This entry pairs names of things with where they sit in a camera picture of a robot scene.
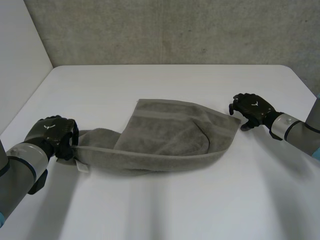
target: tabletop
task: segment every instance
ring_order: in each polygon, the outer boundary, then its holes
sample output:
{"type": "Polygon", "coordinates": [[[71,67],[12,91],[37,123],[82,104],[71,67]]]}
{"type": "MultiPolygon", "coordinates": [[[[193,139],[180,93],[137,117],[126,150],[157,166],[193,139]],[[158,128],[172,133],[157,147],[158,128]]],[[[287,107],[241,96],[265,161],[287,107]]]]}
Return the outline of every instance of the tabletop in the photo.
{"type": "MultiPolygon", "coordinates": [[[[60,66],[0,138],[8,150],[53,115],[75,119],[80,130],[122,132],[138,99],[193,102],[227,114],[238,93],[260,95],[302,121],[316,100],[282,65],[60,66]]],[[[22,200],[0,239],[314,240],[319,183],[319,164],[262,126],[238,130],[217,162],[195,171],[88,174],[52,158],[45,187],[22,200]]]]}

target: robotic arm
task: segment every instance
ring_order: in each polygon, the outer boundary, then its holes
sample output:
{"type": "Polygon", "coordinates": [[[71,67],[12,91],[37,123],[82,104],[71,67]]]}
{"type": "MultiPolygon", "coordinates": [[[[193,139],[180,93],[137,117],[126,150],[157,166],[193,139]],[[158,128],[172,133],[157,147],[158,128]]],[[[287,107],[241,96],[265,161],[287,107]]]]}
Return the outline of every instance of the robotic arm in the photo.
{"type": "Polygon", "coordinates": [[[265,125],[270,135],[277,140],[285,140],[297,149],[320,161],[320,94],[318,95],[305,122],[283,112],[255,94],[238,94],[229,105],[229,113],[239,111],[248,122],[241,126],[248,131],[265,125]]]}
{"type": "Polygon", "coordinates": [[[73,119],[53,116],[39,120],[24,142],[7,152],[0,141],[0,227],[27,194],[45,185],[53,155],[65,160],[73,157],[70,139],[77,145],[78,137],[73,119]]]}

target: gray towel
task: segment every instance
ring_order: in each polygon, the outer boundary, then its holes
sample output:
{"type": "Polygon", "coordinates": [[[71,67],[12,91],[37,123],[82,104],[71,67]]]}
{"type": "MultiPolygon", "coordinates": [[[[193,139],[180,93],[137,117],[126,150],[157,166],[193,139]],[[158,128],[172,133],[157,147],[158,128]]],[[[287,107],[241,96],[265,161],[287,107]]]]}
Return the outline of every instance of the gray towel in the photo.
{"type": "Polygon", "coordinates": [[[140,99],[122,134],[103,128],[80,131],[75,158],[92,168],[130,175],[199,169],[222,156],[239,124],[237,118],[195,103],[140,99]]]}

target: towel tag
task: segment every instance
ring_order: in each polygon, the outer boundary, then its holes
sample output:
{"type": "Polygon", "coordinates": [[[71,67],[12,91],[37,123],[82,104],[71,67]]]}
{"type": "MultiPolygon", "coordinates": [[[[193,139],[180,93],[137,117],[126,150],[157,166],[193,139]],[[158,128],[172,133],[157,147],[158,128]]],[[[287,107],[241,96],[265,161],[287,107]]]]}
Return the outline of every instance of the towel tag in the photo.
{"type": "Polygon", "coordinates": [[[84,164],[78,160],[75,160],[75,163],[76,163],[76,167],[78,168],[79,172],[89,173],[89,167],[87,164],[84,164]]]}

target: gray wall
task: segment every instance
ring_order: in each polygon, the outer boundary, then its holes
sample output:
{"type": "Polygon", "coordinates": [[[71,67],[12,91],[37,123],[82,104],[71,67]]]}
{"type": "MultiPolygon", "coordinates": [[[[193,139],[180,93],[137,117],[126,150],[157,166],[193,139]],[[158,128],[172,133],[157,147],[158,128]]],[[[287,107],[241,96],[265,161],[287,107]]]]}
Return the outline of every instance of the gray wall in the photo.
{"type": "Polygon", "coordinates": [[[320,93],[320,0],[24,0],[52,64],[280,64],[320,93]]]}

